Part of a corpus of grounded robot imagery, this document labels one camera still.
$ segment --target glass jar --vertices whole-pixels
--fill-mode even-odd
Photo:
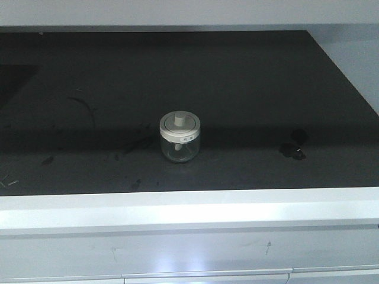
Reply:
[[[173,111],[160,120],[160,146],[175,163],[192,160],[200,149],[200,120],[188,111]]]

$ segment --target debris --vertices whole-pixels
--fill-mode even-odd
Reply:
[[[306,155],[301,151],[301,148],[297,147],[291,143],[283,143],[280,145],[279,152],[283,154],[284,157],[292,157],[295,160],[304,160]]]
[[[10,183],[8,184],[8,186],[14,185],[15,183],[18,183],[18,182],[20,182],[20,181],[19,181],[19,180],[14,180],[13,182],[10,182]]]

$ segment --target white lid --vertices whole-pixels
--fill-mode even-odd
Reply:
[[[160,120],[160,134],[171,143],[188,143],[200,134],[199,118],[188,111],[173,111]]]

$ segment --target scratch mark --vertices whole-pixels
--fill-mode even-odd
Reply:
[[[270,247],[271,247],[271,242],[268,241],[268,244],[267,244],[267,250],[266,250],[266,255],[268,254],[268,250],[270,249]]]
[[[288,279],[287,279],[287,281],[285,282],[285,284],[287,284],[287,283],[288,283],[288,281],[290,281],[290,278],[291,278],[291,275],[290,275],[290,274],[288,274]]]
[[[112,251],[112,254],[113,254],[113,259],[114,259],[114,261],[117,262],[116,255],[115,255],[116,248],[115,248],[115,247],[112,247],[112,248],[111,248],[111,251]]]
[[[1,182],[5,181],[9,175],[6,175],[2,178]]]
[[[91,116],[92,126],[94,128],[96,128],[94,110],[89,107],[89,105],[86,103],[86,101],[84,101],[83,99],[74,98],[73,96],[68,96],[67,99],[71,99],[71,100],[73,100],[75,102],[79,102],[81,105],[83,105],[87,109],[87,111],[89,112],[89,115]]]
[[[13,182],[10,182],[10,183],[8,184],[8,186],[14,185],[15,183],[18,183],[18,182],[19,182],[19,180],[14,180]]]

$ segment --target black surface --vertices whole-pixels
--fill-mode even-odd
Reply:
[[[305,31],[0,34],[0,47],[1,66],[33,67],[2,81],[0,195],[379,186],[379,118]],[[178,109],[202,123],[186,164],[159,146]]]

